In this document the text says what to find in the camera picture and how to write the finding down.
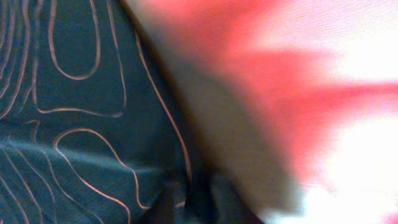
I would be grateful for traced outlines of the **black shirt with orange lines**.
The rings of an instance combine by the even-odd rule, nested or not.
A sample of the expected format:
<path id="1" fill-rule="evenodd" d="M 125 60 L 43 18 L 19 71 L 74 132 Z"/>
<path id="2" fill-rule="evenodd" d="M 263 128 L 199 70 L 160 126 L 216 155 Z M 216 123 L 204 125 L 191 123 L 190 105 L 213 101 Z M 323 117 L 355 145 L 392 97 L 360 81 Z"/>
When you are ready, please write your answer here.
<path id="1" fill-rule="evenodd" d="M 2 223 L 258 223 L 121 1 L 1 1 Z"/>

